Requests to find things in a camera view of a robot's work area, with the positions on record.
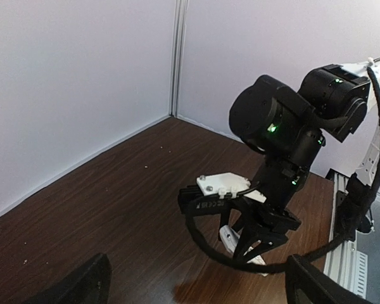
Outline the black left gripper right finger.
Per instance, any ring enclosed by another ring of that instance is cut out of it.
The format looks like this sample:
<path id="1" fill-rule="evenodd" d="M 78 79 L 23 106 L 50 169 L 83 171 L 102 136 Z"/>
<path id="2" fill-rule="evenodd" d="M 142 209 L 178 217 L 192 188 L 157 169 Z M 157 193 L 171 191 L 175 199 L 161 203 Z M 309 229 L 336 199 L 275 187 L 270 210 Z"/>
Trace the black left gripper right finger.
<path id="1" fill-rule="evenodd" d="M 286 298 L 292 304 L 369 303 L 341 287 L 299 255 L 291 255 L 286 261 Z"/>

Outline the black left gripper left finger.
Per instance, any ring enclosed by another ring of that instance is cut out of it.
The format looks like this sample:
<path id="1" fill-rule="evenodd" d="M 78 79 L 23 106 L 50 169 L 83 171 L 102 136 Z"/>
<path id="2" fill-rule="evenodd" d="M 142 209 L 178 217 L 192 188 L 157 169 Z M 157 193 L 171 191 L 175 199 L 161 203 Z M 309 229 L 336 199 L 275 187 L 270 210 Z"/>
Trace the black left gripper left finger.
<path id="1" fill-rule="evenodd" d="M 25 303 L 107 303 L 109 292 L 110 261 L 98 253 Z"/>

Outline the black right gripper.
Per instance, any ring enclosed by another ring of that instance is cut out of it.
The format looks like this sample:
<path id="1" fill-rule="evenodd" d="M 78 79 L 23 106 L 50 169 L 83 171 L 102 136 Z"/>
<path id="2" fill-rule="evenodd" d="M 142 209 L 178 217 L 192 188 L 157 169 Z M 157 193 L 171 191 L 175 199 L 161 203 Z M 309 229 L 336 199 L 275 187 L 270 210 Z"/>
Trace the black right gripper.
<path id="1" fill-rule="evenodd" d="M 250 195 L 232 198 L 237 211 L 224 210 L 219 219 L 217 239 L 224 246 L 236 246 L 232 259 L 239 263 L 248 263 L 285 244 L 286 233 L 301 225 L 301 220 L 287 208 L 294 193 L 271 193 L 264 202 Z"/>

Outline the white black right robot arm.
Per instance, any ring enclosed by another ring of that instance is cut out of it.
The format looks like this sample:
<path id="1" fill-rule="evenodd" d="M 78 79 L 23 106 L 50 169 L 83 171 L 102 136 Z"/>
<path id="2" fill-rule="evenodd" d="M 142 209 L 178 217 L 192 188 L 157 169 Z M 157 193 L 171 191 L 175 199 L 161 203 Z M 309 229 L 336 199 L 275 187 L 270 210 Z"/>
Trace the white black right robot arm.
<path id="1" fill-rule="evenodd" d="M 380 105 L 380 58 L 365 63 L 328 65 L 309 72 L 294 91 L 262 75 L 235 100 L 229 112 L 232 132 L 249 148 L 265 156 L 253 185 L 265 201 L 242 196 L 235 228 L 241 237 L 236 263 L 283 245 L 286 233 L 300 221 L 287 205 L 308 177 L 325 146 L 325 134 L 344 141 L 354 133 L 373 105 Z"/>

